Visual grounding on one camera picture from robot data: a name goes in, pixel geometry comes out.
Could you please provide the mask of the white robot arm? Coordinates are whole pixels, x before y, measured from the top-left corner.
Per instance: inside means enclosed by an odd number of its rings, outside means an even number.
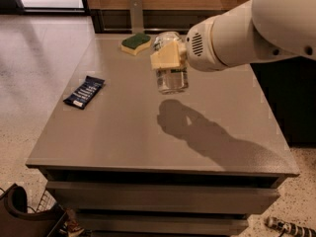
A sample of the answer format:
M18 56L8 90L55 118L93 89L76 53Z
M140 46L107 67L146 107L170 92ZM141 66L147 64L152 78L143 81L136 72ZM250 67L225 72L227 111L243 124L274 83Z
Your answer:
M296 56L316 59L316 0L249 0L194 25L183 40L158 39L155 70L186 64L218 71Z

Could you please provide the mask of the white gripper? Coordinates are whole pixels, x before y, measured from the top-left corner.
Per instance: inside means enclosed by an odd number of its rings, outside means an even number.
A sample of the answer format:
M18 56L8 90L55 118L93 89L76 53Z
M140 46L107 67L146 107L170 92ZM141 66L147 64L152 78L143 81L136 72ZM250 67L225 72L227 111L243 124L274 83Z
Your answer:
M187 33L186 46L171 41L150 55L153 70L180 68L187 59L191 68L202 72L220 71L227 66L216 56L212 43L212 28L216 17L194 25Z

